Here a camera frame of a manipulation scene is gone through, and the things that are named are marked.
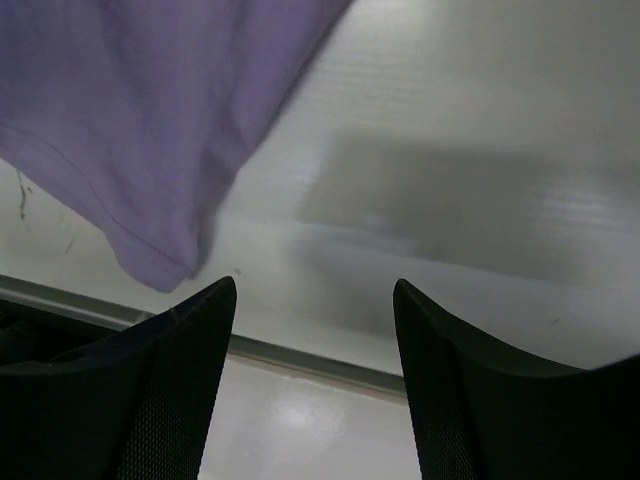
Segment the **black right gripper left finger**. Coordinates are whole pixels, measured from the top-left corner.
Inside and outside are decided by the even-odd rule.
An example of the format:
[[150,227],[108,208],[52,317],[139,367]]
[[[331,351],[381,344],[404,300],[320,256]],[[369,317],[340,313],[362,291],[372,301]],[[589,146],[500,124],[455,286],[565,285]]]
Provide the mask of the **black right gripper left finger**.
[[5,479],[194,479],[235,315],[224,277],[47,361],[1,365]]

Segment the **lavender t shirt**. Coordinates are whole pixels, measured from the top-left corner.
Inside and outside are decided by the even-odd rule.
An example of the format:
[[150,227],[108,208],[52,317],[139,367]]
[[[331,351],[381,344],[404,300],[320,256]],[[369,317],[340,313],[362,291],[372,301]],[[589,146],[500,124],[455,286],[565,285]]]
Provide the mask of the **lavender t shirt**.
[[162,292],[343,1],[5,1],[1,156]]

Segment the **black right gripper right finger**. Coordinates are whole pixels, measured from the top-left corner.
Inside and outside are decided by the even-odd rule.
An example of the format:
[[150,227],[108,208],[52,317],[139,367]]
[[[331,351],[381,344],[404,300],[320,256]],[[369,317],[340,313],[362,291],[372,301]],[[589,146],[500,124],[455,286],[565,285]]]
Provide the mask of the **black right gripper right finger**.
[[511,346],[406,280],[395,331],[425,479],[635,479],[639,360],[578,369]]

